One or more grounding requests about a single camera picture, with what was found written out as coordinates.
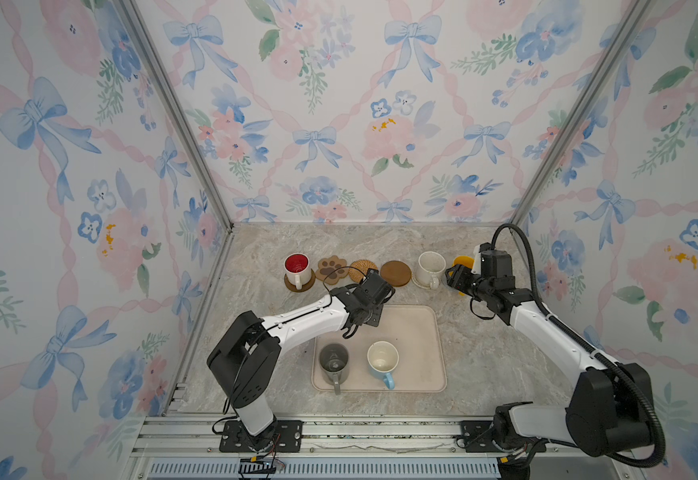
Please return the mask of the yellow mug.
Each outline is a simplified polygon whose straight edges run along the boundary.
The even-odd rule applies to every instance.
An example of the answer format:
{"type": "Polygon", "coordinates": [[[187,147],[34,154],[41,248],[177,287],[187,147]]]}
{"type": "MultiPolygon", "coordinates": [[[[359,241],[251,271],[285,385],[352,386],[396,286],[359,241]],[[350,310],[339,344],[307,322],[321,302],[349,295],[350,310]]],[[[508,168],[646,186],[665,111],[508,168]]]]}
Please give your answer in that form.
{"type": "Polygon", "coordinates": [[[470,268],[471,268],[471,271],[472,271],[473,266],[474,266],[474,258],[473,258],[473,257],[469,257],[469,256],[458,256],[458,257],[454,260],[453,266],[456,265],[456,264],[461,264],[461,265],[465,265],[465,266],[467,266],[467,267],[470,267],[470,268]]]}

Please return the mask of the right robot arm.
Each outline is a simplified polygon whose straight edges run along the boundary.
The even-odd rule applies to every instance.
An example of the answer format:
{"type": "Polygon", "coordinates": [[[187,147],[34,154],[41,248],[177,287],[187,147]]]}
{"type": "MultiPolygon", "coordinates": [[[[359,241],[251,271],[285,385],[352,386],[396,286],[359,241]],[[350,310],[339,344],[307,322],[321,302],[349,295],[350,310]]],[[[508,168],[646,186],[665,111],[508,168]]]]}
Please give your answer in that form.
{"type": "Polygon", "coordinates": [[[483,302],[493,316],[529,338],[573,387],[566,406],[529,402],[497,407],[495,440],[504,448],[522,440],[570,444],[592,456],[614,457],[650,446],[649,461],[664,456],[666,440],[654,408],[651,378],[635,363],[623,364],[574,332],[511,276],[484,277],[463,265],[445,274],[449,287],[483,302]]]}

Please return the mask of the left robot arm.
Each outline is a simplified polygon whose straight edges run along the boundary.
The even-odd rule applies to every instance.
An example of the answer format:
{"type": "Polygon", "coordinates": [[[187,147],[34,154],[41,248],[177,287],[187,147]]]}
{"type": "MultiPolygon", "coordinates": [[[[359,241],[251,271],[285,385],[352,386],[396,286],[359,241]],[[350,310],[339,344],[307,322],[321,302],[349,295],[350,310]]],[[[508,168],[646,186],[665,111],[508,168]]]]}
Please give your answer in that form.
{"type": "Polygon", "coordinates": [[[350,284],[319,300],[283,314],[238,315],[208,355],[206,364],[238,421],[252,437],[273,430],[276,416],[265,397],[279,357],[316,337],[340,332],[346,339],[360,326],[380,323],[395,288],[350,284]]]}

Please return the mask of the white mug red inside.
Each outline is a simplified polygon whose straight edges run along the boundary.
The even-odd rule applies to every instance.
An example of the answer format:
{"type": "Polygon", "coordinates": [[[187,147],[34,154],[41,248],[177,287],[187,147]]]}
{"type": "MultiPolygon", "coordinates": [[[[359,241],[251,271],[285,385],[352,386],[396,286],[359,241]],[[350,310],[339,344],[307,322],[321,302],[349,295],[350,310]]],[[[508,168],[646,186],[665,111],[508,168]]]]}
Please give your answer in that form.
{"type": "Polygon", "coordinates": [[[291,275],[290,282],[296,285],[307,282],[311,276],[310,259],[303,253],[293,253],[284,261],[285,272],[291,275]]]}

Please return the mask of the plain round wooden coaster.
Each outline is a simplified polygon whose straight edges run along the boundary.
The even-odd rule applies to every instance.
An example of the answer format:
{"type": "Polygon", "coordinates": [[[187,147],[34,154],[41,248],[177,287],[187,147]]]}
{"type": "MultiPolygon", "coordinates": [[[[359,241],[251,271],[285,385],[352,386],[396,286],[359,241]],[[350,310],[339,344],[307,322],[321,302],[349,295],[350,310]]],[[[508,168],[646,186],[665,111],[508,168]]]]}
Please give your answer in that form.
{"type": "Polygon", "coordinates": [[[412,270],[403,261],[391,260],[381,266],[380,275],[392,287],[400,288],[411,281],[412,270]]]}

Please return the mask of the cream white mug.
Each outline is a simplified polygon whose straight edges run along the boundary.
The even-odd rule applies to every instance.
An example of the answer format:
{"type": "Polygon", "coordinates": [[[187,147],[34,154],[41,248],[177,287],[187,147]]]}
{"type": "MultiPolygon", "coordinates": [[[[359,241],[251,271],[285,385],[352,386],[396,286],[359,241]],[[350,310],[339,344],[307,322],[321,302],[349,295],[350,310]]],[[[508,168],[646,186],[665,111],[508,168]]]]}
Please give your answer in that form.
{"type": "Polygon", "coordinates": [[[440,279],[446,268],[446,260],[441,254],[425,251],[418,257],[413,277],[421,283],[429,283],[433,278],[440,279]]]}

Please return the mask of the dark glossy wooden round coaster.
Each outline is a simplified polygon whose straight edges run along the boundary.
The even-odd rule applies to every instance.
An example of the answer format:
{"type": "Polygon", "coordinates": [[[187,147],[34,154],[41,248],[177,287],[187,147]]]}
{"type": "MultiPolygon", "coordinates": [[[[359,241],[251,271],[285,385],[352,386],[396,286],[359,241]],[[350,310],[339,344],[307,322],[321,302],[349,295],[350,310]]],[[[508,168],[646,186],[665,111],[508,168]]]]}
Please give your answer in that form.
{"type": "Polygon", "coordinates": [[[316,275],[315,275],[314,271],[311,271],[311,276],[310,276],[309,280],[307,282],[302,282],[299,285],[296,285],[295,283],[291,283],[290,279],[291,279],[291,275],[286,273],[283,277],[284,284],[285,284],[286,288],[288,290],[290,290],[291,292],[303,293],[303,292],[306,292],[309,289],[311,289],[312,286],[315,284],[316,275]]]}

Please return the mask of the woven rattan round coaster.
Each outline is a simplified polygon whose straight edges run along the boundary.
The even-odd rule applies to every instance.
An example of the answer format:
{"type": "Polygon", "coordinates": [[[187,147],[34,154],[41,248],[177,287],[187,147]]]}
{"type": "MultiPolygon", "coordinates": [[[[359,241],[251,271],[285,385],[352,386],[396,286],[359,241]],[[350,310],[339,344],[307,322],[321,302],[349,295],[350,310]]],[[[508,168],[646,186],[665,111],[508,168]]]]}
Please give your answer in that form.
{"type": "Polygon", "coordinates": [[[353,283],[360,283],[370,270],[378,270],[378,266],[367,259],[360,259],[349,265],[349,278],[353,283]]]}

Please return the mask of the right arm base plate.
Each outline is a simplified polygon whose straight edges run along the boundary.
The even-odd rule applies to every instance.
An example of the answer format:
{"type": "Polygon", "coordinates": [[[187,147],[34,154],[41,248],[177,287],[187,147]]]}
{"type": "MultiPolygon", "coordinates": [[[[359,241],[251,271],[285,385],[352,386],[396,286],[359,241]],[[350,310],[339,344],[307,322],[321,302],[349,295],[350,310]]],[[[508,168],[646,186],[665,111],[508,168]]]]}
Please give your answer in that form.
{"type": "Polygon", "coordinates": [[[465,420],[460,424],[460,434],[455,443],[467,453],[527,452],[540,441],[537,437],[522,437],[514,429],[500,421],[465,420]]]}

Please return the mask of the cork paw print coaster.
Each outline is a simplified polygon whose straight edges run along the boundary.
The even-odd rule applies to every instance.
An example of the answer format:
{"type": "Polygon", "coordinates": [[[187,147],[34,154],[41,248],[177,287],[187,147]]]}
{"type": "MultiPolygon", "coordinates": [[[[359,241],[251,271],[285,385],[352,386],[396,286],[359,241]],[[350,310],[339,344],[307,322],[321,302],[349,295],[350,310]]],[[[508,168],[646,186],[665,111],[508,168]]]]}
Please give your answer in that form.
{"type": "Polygon", "coordinates": [[[336,285],[348,275],[348,262],[337,255],[322,258],[317,262],[316,279],[326,285],[336,285]]]}

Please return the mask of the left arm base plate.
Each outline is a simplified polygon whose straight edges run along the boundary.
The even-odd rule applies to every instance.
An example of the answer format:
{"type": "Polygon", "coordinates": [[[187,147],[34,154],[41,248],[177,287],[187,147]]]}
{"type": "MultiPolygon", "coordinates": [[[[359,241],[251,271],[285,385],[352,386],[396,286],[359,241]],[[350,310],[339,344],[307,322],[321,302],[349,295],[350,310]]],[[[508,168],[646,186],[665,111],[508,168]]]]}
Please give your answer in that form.
{"type": "Polygon", "coordinates": [[[298,453],[304,423],[299,420],[275,420],[257,435],[250,434],[239,420],[227,421],[220,432],[221,453],[298,453]]]}

